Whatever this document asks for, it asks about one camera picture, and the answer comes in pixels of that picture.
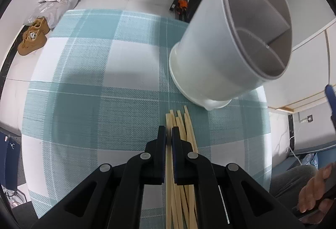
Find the brown shoe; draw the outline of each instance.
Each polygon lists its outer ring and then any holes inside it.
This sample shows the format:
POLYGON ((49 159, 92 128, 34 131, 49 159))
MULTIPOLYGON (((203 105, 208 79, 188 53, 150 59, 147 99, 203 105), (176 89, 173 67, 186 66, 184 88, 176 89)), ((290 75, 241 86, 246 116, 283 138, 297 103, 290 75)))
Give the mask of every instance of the brown shoe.
POLYGON ((40 17, 40 18, 37 18, 37 19, 30 25, 30 27, 28 28, 28 30, 26 30, 26 31, 23 33, 23 35, 22 35, 22 40, 24 40, 24 39, 28 36, 29 30, 30 30, 32 27, 35 27, 35 28, 37 28, 37 29, 40 29, 44 35, 46 35, 46 34, 50 31, 50 28, 49 28, 49 26, 48 26, 48 22, 47 22, 47 20, 45 19, 44 16, 42 16, 42 17, 40 17))
POLYGON ((20 55, 27 55, 34 50, 40 49, 47 42, 47 38, 41 30, 32 27, 29 36, 26 37, 17 47, 20 55))

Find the person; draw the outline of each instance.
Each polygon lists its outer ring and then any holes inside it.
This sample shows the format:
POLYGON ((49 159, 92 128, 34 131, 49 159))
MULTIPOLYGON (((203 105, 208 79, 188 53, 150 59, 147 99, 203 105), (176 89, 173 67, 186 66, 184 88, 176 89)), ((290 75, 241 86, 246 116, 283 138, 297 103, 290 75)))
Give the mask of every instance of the person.
MULTIPOLYGON (((312 165, 296 166, 271 179, 270 193, 286 208, 298 207, 301 213, 315 207, 316 201, 325 193, 325 180, 329 178, 335 163, 317 170, 312 165)), ((324 199, 318 212, 304 217, 306 224, 318 224, 331 208, 334 200, 324 199)))

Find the checkered tablecloth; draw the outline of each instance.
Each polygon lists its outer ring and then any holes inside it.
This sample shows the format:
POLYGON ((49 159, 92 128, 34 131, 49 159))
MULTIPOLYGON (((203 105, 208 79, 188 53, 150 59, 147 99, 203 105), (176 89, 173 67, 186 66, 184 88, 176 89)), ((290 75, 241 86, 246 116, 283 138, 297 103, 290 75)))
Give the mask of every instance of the checkered tablecloth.
MULTIPOLYGON (((236 162, 268 190, 272 147, 264 89, 210 112, 189 102, 168 69, 169 52, 187 26, 109 9, 62 17, 31 78, 22 125, 38 217, 100 164, 122 164, 142 152, 165 125, 165 114, 183 105, 200 153, 217 164, 236 162)), ((145 186, 142 228, 164 228, 163 194, 164 186, 145 186)))

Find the metal screw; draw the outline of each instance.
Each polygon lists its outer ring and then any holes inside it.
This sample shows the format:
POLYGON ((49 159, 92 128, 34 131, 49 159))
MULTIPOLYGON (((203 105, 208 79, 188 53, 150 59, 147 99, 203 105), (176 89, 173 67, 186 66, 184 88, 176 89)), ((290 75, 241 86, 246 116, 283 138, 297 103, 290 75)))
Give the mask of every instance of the metal screw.
POLYGON ((99 170, 101 171, 101 172, 107 172, 107 171, 109 171, 111 169, 111 167, 110 167, 110 165, 108 165, 108 164, 102 164, 101 166, 100 166, 100 168, 99 168, 99 170))
POLYGON ((231 163, 227 166, 227 168, 230 170, 230 171, 237 171, 239 169, 239 166, 235 163, 231 163))
POLYGON ((198 154, 195 152, 189 152, 188 153, 188 158, 189 159, 196 159, 198 157, 198 154))
POLYGON ((148 160, 151 157, 151 155, 147 152, 144 152, 140 155, 140 158, 143 160, 148 160))

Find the gray pants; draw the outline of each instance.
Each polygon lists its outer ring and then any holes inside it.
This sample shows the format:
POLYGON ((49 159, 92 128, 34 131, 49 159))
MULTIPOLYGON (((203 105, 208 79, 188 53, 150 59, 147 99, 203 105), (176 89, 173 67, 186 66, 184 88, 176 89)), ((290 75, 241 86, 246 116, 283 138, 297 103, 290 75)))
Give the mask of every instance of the gray pants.
POLYGON ((317 169, 312 165, 296 166, 280 175, 272 177, 269 192, 286 208, 298 204, 299 192, 315 176, 317 169))

